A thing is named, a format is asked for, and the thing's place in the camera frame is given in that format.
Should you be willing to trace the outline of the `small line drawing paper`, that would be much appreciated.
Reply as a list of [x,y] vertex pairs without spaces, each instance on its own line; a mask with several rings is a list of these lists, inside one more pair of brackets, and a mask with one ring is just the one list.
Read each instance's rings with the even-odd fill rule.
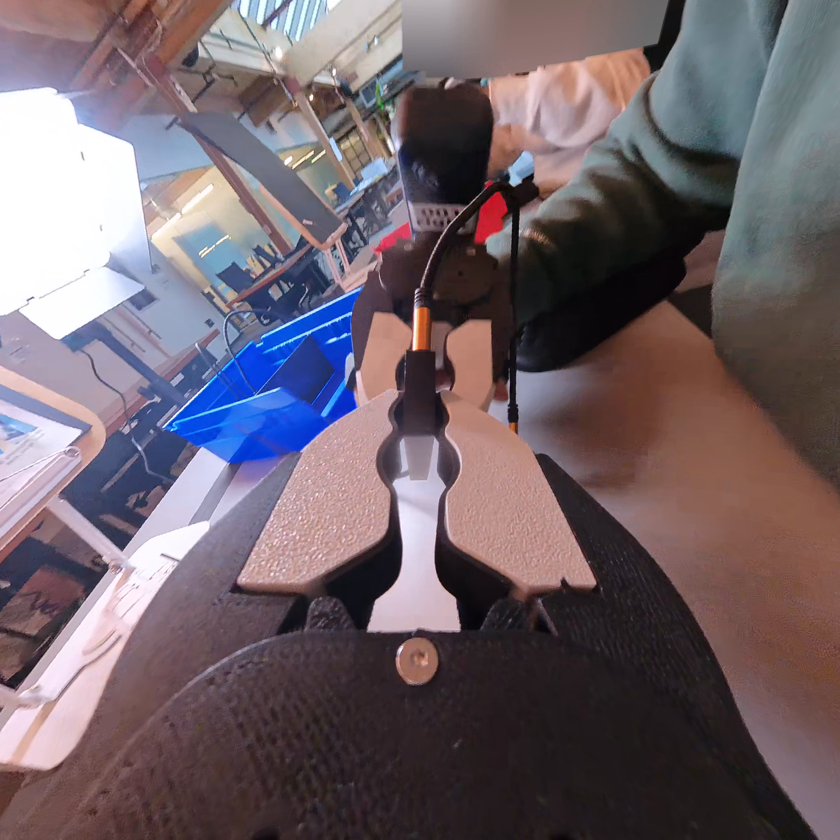
[[180,561],[170,553],[159,553],[142,562],[118,583],[101,613],[100,629],[105,634],[127,636],[171,576]]

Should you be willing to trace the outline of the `white document stand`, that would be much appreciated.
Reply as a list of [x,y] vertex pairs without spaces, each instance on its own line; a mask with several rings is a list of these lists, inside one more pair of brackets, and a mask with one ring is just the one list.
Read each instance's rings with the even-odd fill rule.
[[97,589],[49,646],[24,684],[17,689],[2,686],[2,769],[53,770],[69,757],[88,729],[133,632],[119,636],[105,634],[100,629],[106,601],[118,583],[150,557],[170,553],[181,562],[207,533],[209,522],[200,521],[166,532],[152,538],[134,555],[126,554],[61,495],[102,451],[107,439],[102,421],[86,407],[6,368],[2,368],[1,383],[91,426],[77,442],[80,465],[60,483],[57,493],[41,509],[2,539],[2,560],[5,560],[44,514],[49,513],[94,549],[108,568]]

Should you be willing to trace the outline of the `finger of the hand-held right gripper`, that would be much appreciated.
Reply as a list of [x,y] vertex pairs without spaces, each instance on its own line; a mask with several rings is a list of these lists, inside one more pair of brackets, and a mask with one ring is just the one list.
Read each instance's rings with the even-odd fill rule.
[[397,372],[412,342],[412,329],[395,314],[374,314],[359,363],[359,403],[398,389]]
[[492,327],[487,319],[467,320],[458,327],[438,324],[438,390],[487,413],[496,392]]

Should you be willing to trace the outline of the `black flat panel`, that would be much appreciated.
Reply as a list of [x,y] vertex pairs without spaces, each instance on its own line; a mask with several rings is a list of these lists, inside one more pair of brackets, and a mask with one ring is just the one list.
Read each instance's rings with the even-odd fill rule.
[[187,112],[180,123],[255,178],[268,204],[312,247],[325,251],[339,244],[345,222],[233,115]]

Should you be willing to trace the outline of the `person's right forearm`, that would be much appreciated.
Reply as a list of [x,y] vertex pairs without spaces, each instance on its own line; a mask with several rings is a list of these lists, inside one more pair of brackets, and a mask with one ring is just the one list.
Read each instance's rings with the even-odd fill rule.
[[522,327],[573,294],[725,225],[788,3],[687,2],[668,57],[525,223]]

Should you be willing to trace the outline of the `blue plastic bin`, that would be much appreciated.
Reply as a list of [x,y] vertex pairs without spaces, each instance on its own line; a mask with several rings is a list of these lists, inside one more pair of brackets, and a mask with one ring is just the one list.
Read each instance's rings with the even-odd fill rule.
[[[356,408],[347,387],[351,316],[358,287],[239,351],[165,425],[164,430],[229,464],[282,457],[302,450]],[[311,335],[336,373],[315,403],[266,387],[283,361]]]

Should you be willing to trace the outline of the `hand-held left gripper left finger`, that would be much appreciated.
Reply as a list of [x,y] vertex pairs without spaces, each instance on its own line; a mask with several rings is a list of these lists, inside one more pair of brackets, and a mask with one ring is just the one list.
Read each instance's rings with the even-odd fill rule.
[[371,614],[396,581],[401,538],[387,449],[396,441],[389,390],[329,425],[300,453],[237,578],[244,592],[321,595]]

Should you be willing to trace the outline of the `black divider panel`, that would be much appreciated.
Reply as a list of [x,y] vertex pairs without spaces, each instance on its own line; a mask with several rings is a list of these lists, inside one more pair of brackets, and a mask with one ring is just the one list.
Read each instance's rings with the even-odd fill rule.
[[335,373],[319,343],[309,335],[283,361],[266,387],[284,389],[296,399],[313,404]]

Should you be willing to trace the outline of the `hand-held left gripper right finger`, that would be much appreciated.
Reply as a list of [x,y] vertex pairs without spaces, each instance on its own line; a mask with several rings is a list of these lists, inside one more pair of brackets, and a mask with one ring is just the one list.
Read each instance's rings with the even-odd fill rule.
[[499,600],[529,604],[596,578],[538,457],[520,436],[452,392],[441,392],[436,573],[459,618]]

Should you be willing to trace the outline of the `bright studio light panel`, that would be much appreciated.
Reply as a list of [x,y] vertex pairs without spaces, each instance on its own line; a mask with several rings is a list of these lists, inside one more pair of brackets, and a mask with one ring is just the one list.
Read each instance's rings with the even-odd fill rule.
[[62,340],[152,272],[130,143],[50,88],[1,95],[1,313]]

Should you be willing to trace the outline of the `printed instruction sheet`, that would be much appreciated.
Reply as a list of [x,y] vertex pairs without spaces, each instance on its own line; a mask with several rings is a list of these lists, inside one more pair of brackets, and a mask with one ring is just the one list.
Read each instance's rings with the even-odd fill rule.
[[81,464],[89,423],[1,386],[1,537],[41,509]]

